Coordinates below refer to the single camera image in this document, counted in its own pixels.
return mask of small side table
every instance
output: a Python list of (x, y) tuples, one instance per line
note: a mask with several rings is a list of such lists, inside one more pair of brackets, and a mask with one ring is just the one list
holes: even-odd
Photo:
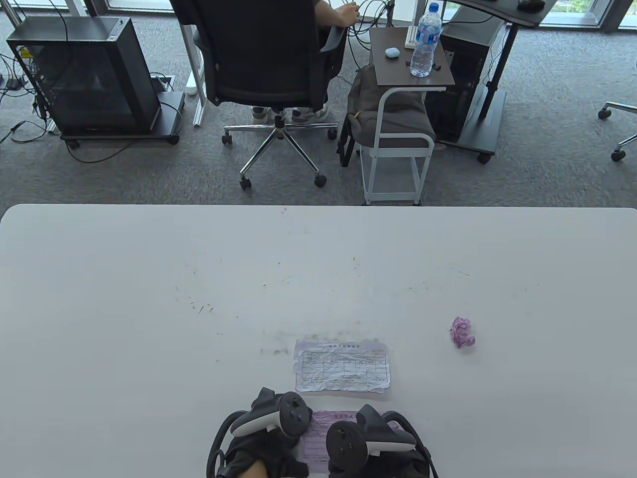
[[(424, 78), (416, 78), (410, 73), (409, 62), (412, 59), (413, 50), (404, 47), (407, 36), (407, 28), (372, 28), (369, 31), (371, 40), (371, 52), (369, 62), (374, 64), (376, 69), (376, 82), (379, 87), (388, 87), (381, 97), (378, 105), (378, 117), (376, 120), (376, 133), (374, 146), (365, 148), (359, 145), (361, 154), (361, 168), (363, 178), (363, 188), (365, 201), (371, 204), (372, 201), (408, 201), (413, 200), (415, 204), (420, 204), (420, 197), (425, 184), (425, 176), (429, 168), (429, 161), (433, 153), (433, 139), (422, 133), (382, 133), (383, 113), (385, 102), (389, 96), (399, 91), (419, 91), (423, 94), (427, 91), (444, 91), (447, 87), (455, 85), (454, 77), (451, 74), (447, 58), (442, 46), (438, 47), (434, 54), (434, 69)], [(385, 55), (385, 50), (391, 47), (400, 50), (398, 58), (390, 59)], [(422, 138), (427, 140), (429, 148), (381, 148), (381, 138)], [(365, 167), (363, 162), (364, 153), (368, 152), (371, 157), (371, 169), (369, 179), (366, 181)], [(410, 158), (411, 173), (413, 177), (414, 191), (409, 192), (374, 192), (376, 180), (376, 167), (379, 158)], [(416, 157), (424, 157), (425, 164), (422, 171), (418, 173)]]

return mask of computer mouse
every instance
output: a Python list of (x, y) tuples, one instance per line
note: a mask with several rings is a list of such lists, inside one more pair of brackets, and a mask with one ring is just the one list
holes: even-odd
[(544, 0), (518, 0), (518, 10), (525, 13), (538, 13), (545, 5)]
[(387, 58), (398, 58), (400, 56), (400, 50), (398, 48), (388, 48), (385, 50)]

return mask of keyboard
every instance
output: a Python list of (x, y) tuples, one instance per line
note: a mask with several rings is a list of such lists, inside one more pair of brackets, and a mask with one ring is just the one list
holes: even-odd
[(411, 25), (407, 30), (407, 38), (404, 41), (404, 47), (408, 50), (416, 48), (416, 34), (418, 33), (418, 27)]

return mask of wooden tabletop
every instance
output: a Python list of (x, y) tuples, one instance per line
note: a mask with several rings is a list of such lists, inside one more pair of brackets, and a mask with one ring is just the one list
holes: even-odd
[[(440, 67), (440, 70), (431, 70), (431, 73), (424, 78), (416, 78), (409, 71), (407, 62), (410, 62), (413, 50), (404, 47), (404, 41), (407, 37), (407, 28), (372, 28), (369, 30), (369, 38), (371, 40), (371, 53), (374, 65), (376, 66), (376, 81), (378, 86), (422, 86), (426, 87), (442, 87), (454, 86), (454, 77), (449, 69), (445, 51), (442, 45), (438, 43), (434, 55), (434, 67)], [(398, 58), (388, 58), (385, 50), (396, 47), (400, 50)]]

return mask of person's arm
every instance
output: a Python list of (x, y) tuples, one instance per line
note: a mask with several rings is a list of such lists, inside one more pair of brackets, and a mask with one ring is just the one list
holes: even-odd
[(347, 28), (358, 21), (361, 16), (359, 8), (356, 2), (351, 2), (334, 9), (325, 0), (318, 0), (314, 11), (320, 26)]

